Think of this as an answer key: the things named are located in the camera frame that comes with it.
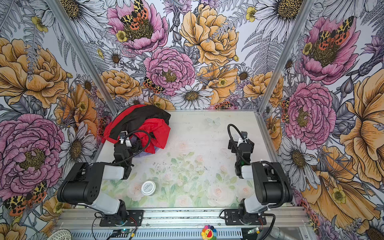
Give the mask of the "black cloth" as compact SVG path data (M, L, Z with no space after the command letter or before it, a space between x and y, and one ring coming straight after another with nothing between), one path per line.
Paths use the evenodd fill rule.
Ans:
M105 128L103 141L109 140L116 143L120 132L128 133L138 130L144 126L146 120L160 119L168 125L171 115L156 106L134 105L122 111Z

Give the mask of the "red cloth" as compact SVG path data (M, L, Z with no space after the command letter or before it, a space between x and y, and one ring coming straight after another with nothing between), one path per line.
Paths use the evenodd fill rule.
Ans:
M140 127L138 130L145 131L151 136L150 144L145 149L145 152L155 154L156 148L160 148L160 149L165 148L167 141L168 141L168 138L169 138L171 128L170 128L169 124L167 125L165 123L164 120L149 119L149 120L146 120L144 123L144 126Z

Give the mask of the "purple cloth with print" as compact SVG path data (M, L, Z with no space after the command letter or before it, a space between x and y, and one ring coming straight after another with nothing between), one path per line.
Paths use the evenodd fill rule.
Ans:
M142 151L141 153L139 153L139 156L141 156L141 155L146 156L146 155L151 155L151 153L147 153L147 152L145 152L145 151Z

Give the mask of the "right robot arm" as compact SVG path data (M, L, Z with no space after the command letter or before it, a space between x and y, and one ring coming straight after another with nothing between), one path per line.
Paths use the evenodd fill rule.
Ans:
M293 200L293 190L280 163L263 160L251 162L254 146L248 139L247 132L241 132L237 141L233 138L229 140L228 149L236 156L236 175L240 179L250 181L254 186L254 193L249 197L242 197L238 212L232 212L228 217L229 225L265 224L263 213Z

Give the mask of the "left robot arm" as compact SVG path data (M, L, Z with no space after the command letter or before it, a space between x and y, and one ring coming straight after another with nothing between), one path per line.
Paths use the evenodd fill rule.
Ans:
M126 224L129 214L125 202L104 194L101 184L104 180L127 180L132 172L132 159L146 150L151 139L148 132L136 130L115 146L112 163L74 164L59 187L59 202L95 210L117 226Z

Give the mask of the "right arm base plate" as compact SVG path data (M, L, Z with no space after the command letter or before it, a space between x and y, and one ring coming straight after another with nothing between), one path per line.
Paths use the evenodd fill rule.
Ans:
M238 209L224 209L220 213L220 218L225 221L226 226L261 226L267 224L264 216L241 213Z

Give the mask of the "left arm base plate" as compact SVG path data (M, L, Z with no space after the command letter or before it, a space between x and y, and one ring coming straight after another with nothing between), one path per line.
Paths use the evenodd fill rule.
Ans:
M118 214L105 215L101 218L100 227L140 227L144 210L127 210L121 217Z

